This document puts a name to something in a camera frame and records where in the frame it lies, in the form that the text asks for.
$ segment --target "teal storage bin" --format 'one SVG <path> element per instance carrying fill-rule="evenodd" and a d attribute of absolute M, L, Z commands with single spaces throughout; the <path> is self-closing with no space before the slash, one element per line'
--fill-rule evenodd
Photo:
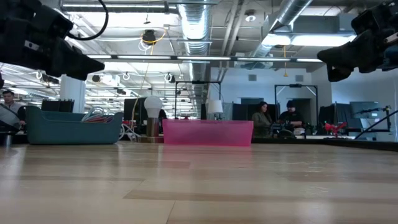
<path fill-rule="evenodd" d="M 42 111 L 26 107 L 27 138 L 30 144 L 114 144 L 119 139 L 123 113 L 110 123 L 83 123 L 85 114 Z"/>

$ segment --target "woman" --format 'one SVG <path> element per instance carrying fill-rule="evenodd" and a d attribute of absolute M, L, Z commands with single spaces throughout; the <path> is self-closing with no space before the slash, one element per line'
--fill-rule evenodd
<path fill-rule="evenodd" d="M 258 104 L 257 112 L 253 114 L 251 119 L 254 122 L 253 137 L 254 138 L 269 138 L 271 135 L 271 116 L 267 113 L 268 104 L 260 102 Z"/>

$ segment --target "white column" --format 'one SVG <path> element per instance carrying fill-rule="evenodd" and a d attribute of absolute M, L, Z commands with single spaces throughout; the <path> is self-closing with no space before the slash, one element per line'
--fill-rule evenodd
<path fill-rule="evenodd" d="M 61 77 L 61 100 L 75 100 L 73 106 L 74 113 L 84 113 L 85 111 L 86 83 L 81 80 L 70 78 L 66 75 Z"/>

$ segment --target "robotic arm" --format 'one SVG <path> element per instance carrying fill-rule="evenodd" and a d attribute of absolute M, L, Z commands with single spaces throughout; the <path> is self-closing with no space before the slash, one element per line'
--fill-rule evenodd
<path fill-rule="evenodd" d="M 65 41 L 72 28 L 39 0 L 0 0 L 0 62 L 86 80 L 105 66 Z"/>
<path fill-rule="evenodd" d="M 317 55 L 327 65 L 330 82 L 348 78 L 356 67 L 361 73 L 398 67 L 398 0 L 365 10 L 352 20 L 351 26 L 357 35 L 352 42 Z"/>

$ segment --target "pink plastic bin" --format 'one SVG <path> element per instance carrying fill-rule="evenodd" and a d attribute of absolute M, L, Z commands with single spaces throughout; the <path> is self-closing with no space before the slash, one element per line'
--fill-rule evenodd
<path fill-rule="evenodd" d="M 252 121 L 163 120 L 165 144 L 250 146 Z"/>

